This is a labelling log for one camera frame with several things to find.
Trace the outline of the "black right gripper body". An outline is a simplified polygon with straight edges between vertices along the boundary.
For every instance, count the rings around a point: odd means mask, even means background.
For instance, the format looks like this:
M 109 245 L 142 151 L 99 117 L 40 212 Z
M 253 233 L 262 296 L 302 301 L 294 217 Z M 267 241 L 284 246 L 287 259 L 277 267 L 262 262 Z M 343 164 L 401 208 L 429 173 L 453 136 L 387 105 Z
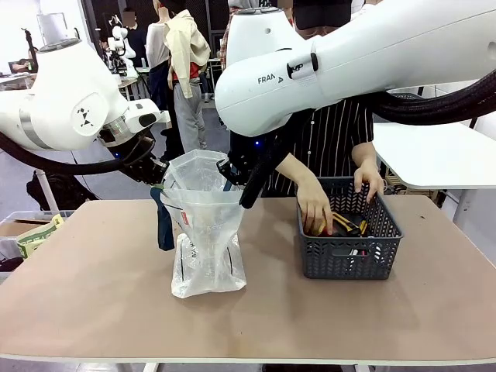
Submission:
M 253 169 L 264 155 L 267 144 L 270 143 L 270 134 L 248 137 L 230 132 L 228 158 L 235 168 L 238 185 L 244 186 L 247 183 Z

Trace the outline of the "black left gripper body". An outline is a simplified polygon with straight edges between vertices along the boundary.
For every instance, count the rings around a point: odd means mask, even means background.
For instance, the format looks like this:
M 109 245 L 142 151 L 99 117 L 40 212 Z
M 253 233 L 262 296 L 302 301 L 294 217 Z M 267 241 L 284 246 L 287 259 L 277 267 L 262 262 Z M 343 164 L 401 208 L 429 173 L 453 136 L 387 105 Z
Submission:
M 115 145 L 115 136 L 109 129 L 98 134 L 100 143 L 124 166 L 119 170 L 134 181 L 145 184 L 155 182 L 155 156 L 152 153 L 155 138 L 151 131 L 145 129 L 131 136 L 126 142 Z

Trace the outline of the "person's right hand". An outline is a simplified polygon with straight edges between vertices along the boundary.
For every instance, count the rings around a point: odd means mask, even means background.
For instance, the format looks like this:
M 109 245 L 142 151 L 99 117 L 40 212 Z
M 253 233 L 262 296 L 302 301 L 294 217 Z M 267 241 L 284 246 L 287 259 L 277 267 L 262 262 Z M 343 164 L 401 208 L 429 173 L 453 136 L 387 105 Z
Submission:
M 329 198 L 317 180 L 299 184 L 297 200 L 301 209 L 304 232 L 311 236 L 332 233 L 333 216 Z

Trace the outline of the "person's left hand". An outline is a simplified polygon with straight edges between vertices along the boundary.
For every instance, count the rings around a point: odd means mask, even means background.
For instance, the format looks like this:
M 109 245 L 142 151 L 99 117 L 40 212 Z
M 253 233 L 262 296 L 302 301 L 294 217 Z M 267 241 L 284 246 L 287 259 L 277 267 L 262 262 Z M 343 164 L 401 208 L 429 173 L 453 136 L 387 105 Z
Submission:
M 379 174 L 377 164 L 369 160 L 364 161 L 354 173 L 354 188 L 356 193 L 360 193 L 362 186 L 368 185 L 367 203 L 370 203 L 375 195 L 384 193 L 384 180 Z

